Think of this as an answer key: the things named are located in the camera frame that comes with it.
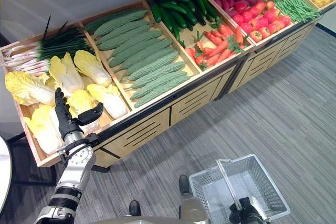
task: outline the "basket handle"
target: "basket handle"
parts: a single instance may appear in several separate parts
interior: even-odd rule
[[[226,183],[227,187],[229,188],[230,194],[231,194],[231,196],[232,196],[232,198],[234,200],[236,208],[237,208],[238,211],[240,211],[241,210],[240,201],[239,201],[237,195],[235,194],[235,191],[234,191],[234,189],[232,187],[230,179],[227,176],[227,173],[226,173],[223,165],[221,164],[221,162],[227,162],[227,163],[229,163],[229,162],[232,162],[232,160],[231,159],[218,159],[218,160],[216,160],[216,162],[217,162],[219,171],[221,172],[222,176],[224,177],[225,183]]]

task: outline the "shopping basket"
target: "shopping basket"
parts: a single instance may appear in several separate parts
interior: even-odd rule
[[[239,199],[255,197],[262,206],[266,220],[288,215],[290,209],[280,191],[256,155],[234,160],[219,159],[217,166],[189,177],[194,197],[200,199],[211,224],[230,224],[230,206]]]

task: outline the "robotic arm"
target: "robotic arm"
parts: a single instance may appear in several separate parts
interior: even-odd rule
[[[56,186],[48,206],[40,212],[35,224],[73,224],[76,209],[90,177],[90,171],[96,162],[91,145],[96,145],[96,134],[84,137],[79,126],[97,120],[103,111],[103,104],[72,118],[67,99],[61,89],[55,92],[55,111],[59,121],[59,132],[65,146],[58,149],[65,170]]]

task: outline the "wooden cabinet drawer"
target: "wooden cabinet drawer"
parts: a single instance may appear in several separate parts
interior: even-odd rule
[[[116,156],[125,157],[169,128],[169,108],[150,116],[137,126],[124,130],[103,148]]]
[[[196,110],[200,109],[202,106],[206,105],[211,100],[221,78],[222,76],[197,90],[190,91],[183,99],[173,104],[171,125],[174,125]]]
[[[105,167],[105,168],[109,167],[110,165],[112,165],[113,163],[119,160],[119,158],[113,155],[110,155],[109,153],[104,152],[99,149],[95,151],[95,155],[97,158],[95,165]]]

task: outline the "tomato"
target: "tomato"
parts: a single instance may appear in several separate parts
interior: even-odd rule
[[[242,14],[247,9],[247,4],[245,2],[239,1],[234,4],[234,9],[239,13]]]
[[[249,23],[242,23],[240,27],[247,33],[249,34],[250,32],[253,31],[252,26]]]
[[[271,35],[278,31],[278,26],[276,24],[269,24],[267,28],[269,32],[271,33]]]
[[[255,42],[260,42],[263,39],[261,33],[256,30],[250,32],[250,38],[253,39]]]
[[[258,9],[259,13],[261,13],[265,8],[265,3],[263,1],[258,1],[255,7]]]
[[[285,23],[282,22],[281,20],[278,20],[278,19],[276,21],[274,21],[273,24],[277,25],[278,31],[280,31],[281,29],[284,29],[284,27],[285,27]]]
[[[271,35],[267,27],[262,27],[258,30],[261,33],[262,39],[265,39]]]
[[[251,25],[252,30],[258,30],[260,28],[260,22],[256,18],[250,20],[248,23]]]
[[[285,26],[288,26],[291,22],[289,16],[281,16],[280,18],[278,18],[278,20],[281,20],[285,24]]]
[[[257,17],[260,13],[255,6],[252,6],[248,11],[252,14],[252,18]]]
[[[268,26],[268,20],[264,17],[258,18],[260,27],[267,27]]]
[[[243,12],[242,16],[245,23],[249,22],[252,19],[252,14],[249,11]]]
[[[265,10],[272,10],[274,8],[274,2],[273,1],[267,1],[265,4]]]
[[[244,22],[244,18],[242,15],[237,14],[232,17],[232,19],[240,26]]]

